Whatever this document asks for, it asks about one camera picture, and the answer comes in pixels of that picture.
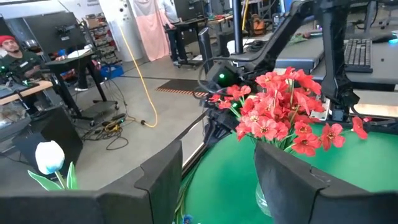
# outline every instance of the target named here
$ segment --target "yellow cable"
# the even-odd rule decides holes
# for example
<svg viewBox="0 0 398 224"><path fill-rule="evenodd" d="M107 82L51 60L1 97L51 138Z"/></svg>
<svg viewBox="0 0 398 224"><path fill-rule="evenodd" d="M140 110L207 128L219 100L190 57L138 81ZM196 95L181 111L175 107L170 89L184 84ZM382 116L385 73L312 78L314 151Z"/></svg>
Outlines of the yellow cable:
<svg viewBox="0 0 398 224"><path fill-rule="evenodd" d="M248 13L249 1L250 1L250 0L246 0L246 5L245 5L245 8L244 8L243 22L242 22L242 31L244 31L244 24L245 24L245 22L246 22L246 14Z"/></svg>
<svg viewBox="0 0 398 224"><path fill-rule="evenodd" d="M139 67L138 67L138 64L137 64L137 62L136 62L136 59L134 58L134 56L133 56L133 54L132 54L132 52L131 52L130 46L129 46L129 44L127 43L126 37L124 36L124 32L123 32L123 30L122 30L122 28L121 28L120 26L118 26L118 27L119 27L120 33L122 34L122 38L123 38L123 40L124 40L124 43L126 44L127 49L129 50L130 56L131 56L131 58L132 58L132 61L133 61L134 64L136 65L136 68L137 68L139 77L141 78L141 82L142 82L142 85L144 86L145 93L147 94L149 103L150 103L150 105L152 106L152 109L154 110L154 113L155 113L155 124L149 125L149 124L147 124L146 122L145 122L144 124L145 124L146 126L150 127L150 128L154 128L154 127L157 126L157 112L156 112L156 108L155 108L155 106L154 106L152 100L150 99L147 86L145 85L144 78L142 77L142 74L141 74L141 71L139 70Z"/></svg>

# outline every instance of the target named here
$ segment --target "pink towel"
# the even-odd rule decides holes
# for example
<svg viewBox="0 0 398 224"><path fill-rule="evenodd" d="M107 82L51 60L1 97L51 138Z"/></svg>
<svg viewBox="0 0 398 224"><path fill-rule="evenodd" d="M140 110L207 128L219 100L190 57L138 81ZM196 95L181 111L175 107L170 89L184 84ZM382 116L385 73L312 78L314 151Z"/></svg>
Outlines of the pink towel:
<svg viewBox="0 0 398 224"><path fill-rule="evenodd" d="M133 7L148 59L154 61L169 55L169 43L155 0L135 0Z"/></svg>

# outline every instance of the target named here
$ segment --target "tulip leaf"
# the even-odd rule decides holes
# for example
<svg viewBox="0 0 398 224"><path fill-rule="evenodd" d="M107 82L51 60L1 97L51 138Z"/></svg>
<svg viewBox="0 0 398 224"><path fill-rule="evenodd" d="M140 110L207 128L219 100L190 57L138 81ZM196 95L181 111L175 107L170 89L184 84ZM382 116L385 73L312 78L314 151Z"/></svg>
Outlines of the tulip leaf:
<svg viewBox="0 0 398 224"><path fill-rule="evenodd" d="M36 180L45 190L63 190L61 186L59 186L57 183L52 182L51 180L48 180L45 177L42 177L40 175L37 175L30 170L27 171L27 173L30 175L31 178Z"/></svg>
<svg viewBox="0 0 398 224"><path fill-rule="evenodd" d="M73 165L73 162L71 162L69 165L67 186L68 186L68 189L70 189L70 190L78 190L79 189L79 186L77 185L75 166Z"/></svg>

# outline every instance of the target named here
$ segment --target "black shirt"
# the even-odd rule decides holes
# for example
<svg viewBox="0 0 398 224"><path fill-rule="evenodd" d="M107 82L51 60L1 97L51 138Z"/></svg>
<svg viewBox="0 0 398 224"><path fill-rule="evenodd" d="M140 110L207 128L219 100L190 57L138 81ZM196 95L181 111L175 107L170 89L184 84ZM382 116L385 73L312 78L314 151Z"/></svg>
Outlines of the black shirt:
<svg viewBox="0 0 398 224"><path fill-rule="evenodd" d="M42 64L42 59L33 52L22 52L22 58L15 58L10 55L0 59L0 66L6 70L18 75L21 79L25 79L25 72L32 70L36 65Z"/></svg>

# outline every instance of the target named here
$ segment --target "red beanie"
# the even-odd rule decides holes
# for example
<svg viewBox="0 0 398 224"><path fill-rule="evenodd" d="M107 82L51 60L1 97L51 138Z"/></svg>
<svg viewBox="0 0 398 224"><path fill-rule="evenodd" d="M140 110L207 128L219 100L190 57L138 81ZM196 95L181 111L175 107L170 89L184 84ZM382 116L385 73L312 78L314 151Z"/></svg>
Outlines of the red beanie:
<svg viewBox="0 0 398 224"><path fill-rule="evenodd" d="M6 40L13 40L15 41L15 38L13 36L10 35L0 35L0 45L2 45L2 43Z"/></svg>

